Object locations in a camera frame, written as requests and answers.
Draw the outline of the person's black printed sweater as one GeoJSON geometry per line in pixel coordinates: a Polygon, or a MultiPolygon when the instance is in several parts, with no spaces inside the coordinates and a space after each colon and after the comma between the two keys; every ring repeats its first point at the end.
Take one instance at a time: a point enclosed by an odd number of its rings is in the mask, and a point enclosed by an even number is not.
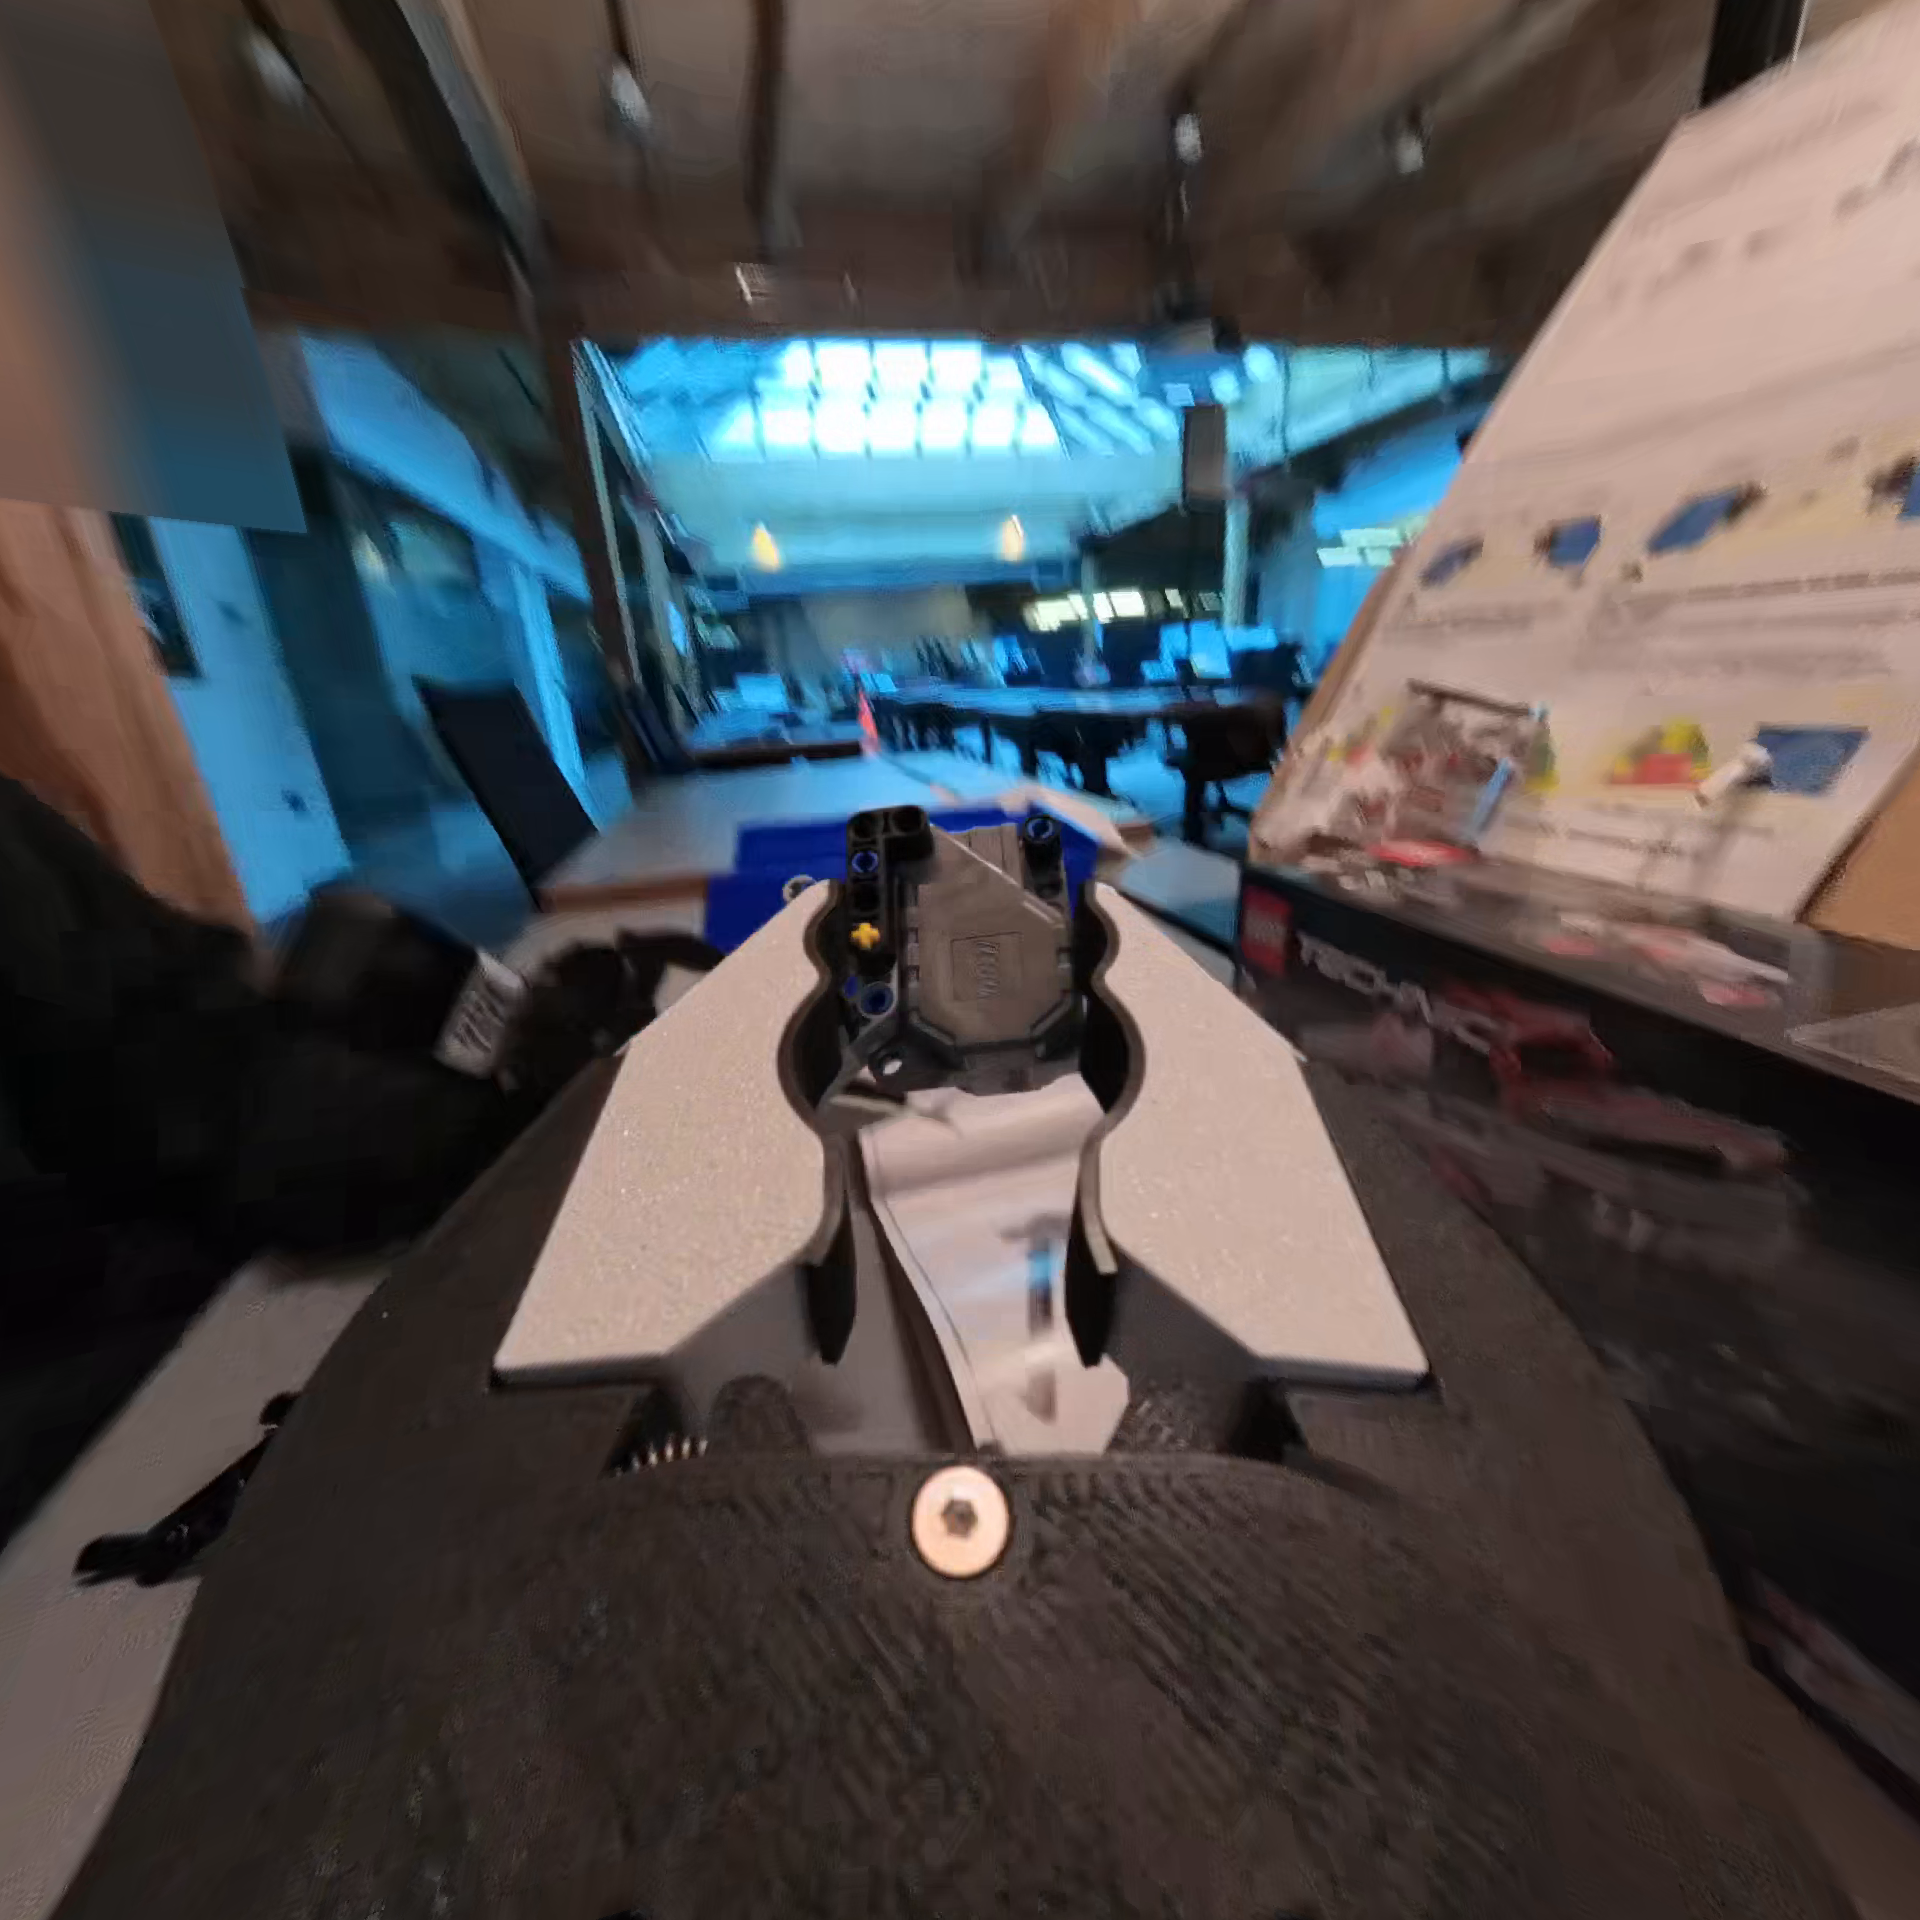
{"type": "Polygon", "coordinates": [[[2,783],[2,1534],[271,1236],[292,1034],[249,937],[2,783]]]}

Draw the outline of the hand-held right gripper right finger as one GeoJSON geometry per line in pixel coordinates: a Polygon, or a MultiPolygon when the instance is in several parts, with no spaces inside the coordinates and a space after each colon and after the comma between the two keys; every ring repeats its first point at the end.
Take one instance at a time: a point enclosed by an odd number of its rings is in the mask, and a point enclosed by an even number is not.
{"type": "Polygon", "coordinates": [[[1128,1386],[1419,1388],[1427,1353],[1280,1030],[1108,882],[1076,913],[1080,1366],[1128,1386]]]}

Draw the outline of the grey toy brick assembly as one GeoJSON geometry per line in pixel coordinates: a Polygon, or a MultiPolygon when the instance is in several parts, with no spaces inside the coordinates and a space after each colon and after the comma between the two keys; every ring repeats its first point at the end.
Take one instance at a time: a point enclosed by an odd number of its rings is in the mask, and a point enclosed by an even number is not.
{"type": "Polygon", "coordinates": [[[1076,903],[1050,811],[962,833],[920,806],[858,811],[827,942],[846,1004],[840,1089],[900,1108],[1066,1078],[1085,1029],[1076,903]]]}

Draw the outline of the black toy set box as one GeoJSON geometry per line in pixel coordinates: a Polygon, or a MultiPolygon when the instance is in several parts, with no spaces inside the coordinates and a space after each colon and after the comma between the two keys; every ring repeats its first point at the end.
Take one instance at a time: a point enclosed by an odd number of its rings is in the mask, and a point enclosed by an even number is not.
{"type": "Polygon", "coordinates": [[[1905,1812],[1914,951],[1497,865],[1238,872],[1238,990],[1534,1270],[1753,1661],[1905,1812]]]}

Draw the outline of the large printed instruction sheet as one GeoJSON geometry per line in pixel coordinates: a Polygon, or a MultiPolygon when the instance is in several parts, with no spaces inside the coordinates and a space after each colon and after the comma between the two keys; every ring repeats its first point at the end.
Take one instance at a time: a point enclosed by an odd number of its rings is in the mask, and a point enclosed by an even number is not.
{"type": "Polygon", "coordinates": [[[1681,124],[1295,742],[1404,682],[1547,706],[1481,842],[1800,921],[1914,760],[1917,20],[1681,124]]]}

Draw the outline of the brown cardboard sheet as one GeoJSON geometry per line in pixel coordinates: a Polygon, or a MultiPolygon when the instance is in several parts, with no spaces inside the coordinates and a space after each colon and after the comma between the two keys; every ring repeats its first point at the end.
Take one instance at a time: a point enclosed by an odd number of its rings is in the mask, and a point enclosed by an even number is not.
{"type": "Polygon", "coordinates": [[[1917,952],[1917,760],[1816,884],[1800,926],[1917,952]]]}

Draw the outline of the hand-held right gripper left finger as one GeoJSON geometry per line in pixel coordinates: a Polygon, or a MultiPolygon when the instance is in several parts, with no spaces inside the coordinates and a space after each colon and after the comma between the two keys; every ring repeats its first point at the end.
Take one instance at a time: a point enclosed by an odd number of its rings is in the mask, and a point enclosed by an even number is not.
{"type": "Polygon", "coordinates": [[[841,1068],[811,882],[626,1043],[525,1291],[499,1388],[721,1388],[837,1366],[858,1318],[841,1068]]]}

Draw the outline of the blue plastic bin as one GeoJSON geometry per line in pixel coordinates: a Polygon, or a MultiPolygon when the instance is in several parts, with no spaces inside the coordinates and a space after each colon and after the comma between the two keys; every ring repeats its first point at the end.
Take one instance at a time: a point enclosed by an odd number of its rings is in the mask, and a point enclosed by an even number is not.
{"type": "MultiPolygon", "coordinates": [[[[1017,828],[1038,811],[1050,814],[1061,830],[1064,871],[1071,888],[1094,878],[1106,855],[1128,852],[1124,842],[1085,830],[1057,806],[944,806],[933,810],[930,822],[948,833],[1017,828]]],[[[783,891],[793,878],[804,878],[804,882],[840,882],[844,872],[846,842],[844,822],[840,819],[820,816],[793,824],[761,822],[742,828],[733,837],[733,868],[708,878],[703,940],[721,952],[732,952],[783,909],[783,891]]]]}

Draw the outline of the black leaning board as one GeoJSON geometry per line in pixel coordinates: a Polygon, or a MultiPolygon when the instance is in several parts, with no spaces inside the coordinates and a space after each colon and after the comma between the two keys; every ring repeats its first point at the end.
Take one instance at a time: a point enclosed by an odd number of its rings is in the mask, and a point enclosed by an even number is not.
{"type": "Polygon", "coordinates": [[[416,680],[434,739],[467,785],[532,901],[597,833],[513,685],[447,687],[416,680]]]}

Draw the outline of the clear bag of toy parts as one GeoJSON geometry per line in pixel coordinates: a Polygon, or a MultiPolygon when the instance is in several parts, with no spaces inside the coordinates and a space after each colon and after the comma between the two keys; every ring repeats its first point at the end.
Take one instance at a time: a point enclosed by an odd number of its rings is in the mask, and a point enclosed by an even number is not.
{"type": "Polygon", "coordinates": [[[1399,842],[1473,857],[1545,749],[1545,703],[1404,682],[1290,747],[1250,850],[1277,865],[1399,842]]]}

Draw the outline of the long dark table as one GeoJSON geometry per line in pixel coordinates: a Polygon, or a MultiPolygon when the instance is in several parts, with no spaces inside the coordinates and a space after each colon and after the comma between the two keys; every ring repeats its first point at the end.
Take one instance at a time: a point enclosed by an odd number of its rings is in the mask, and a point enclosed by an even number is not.
{"type": "Polygon", "coordinates": [[[982,747],[1005,739],[1027,779],[1056,756],[1106,796],[1111,761],[1148,729],[1173,736],[1169,767],[1202,793],[1266,775],[1290,731],[1286,702],[1270,688],[1202,685],[1142,688],[982,688],[937,685],[866,697],[876,736],[893,747],[948,752],[973,729],[982,747]]]}

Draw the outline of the black toy brick beam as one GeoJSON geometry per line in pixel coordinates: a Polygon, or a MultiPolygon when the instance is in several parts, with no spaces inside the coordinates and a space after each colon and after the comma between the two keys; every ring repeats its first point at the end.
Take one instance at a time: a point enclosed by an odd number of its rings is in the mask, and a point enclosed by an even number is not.
{"type": "Polygon", "coordinates": [[[203,1554],[228,1531],[269,1445],[300,1403],[300,1392],[271,1397],[258,1412],[258,1437],[249,1454],[223,1465],[175,1508],[133,1534],[102,1534],[73,1564],[81,1588],[126,1583],[159,1588],[195,1574],[203,1554]]]}

